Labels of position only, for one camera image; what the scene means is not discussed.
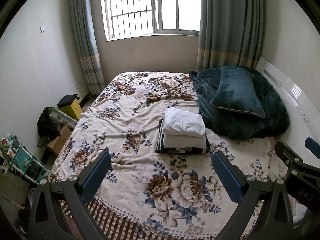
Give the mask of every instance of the clothing pile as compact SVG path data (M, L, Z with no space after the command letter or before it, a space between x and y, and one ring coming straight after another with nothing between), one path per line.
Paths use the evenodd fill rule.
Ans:
M209 151L201 115L168 107L159 121L156 152L198 154Z

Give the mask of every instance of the curtain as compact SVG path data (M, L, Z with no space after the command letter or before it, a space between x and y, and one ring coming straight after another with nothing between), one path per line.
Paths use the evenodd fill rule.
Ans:
M82 71L89 91L99 95L105 88L93 31L90 0L70 0L71 20Z
M196 70L256 67L263 39L264 0L201 0Z

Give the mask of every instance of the dark green blanket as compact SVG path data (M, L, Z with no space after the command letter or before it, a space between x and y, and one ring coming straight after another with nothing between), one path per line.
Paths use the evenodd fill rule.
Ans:
M215 67L199 73L189 73L198 95L199 114L205 126L218 135L234 140L272 137L284 133L290 122L279 94L260 72L253 68L242 68L255 75L254 89L265 112L265 118L221 110L210 105L217 93L221 77L221 67Z

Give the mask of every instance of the window sill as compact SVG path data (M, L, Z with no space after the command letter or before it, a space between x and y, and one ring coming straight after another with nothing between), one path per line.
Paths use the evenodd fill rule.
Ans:
M119 37L119 38L106 39L106 41L118 41L118 40L123 40L123 39L145 37L145 36L172 36L172 35L199 37L199 34L196 35L196 34L187 34L187 33L147 33L147 34L139 34L139 35L131 35L131 36L125 36L125 37Z

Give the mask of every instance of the dark green pillow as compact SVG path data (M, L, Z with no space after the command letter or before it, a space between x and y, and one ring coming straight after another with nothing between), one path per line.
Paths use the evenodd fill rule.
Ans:
M265 117L254 91L252 75L236 66L221 68L219 88L210 104L219 109Z

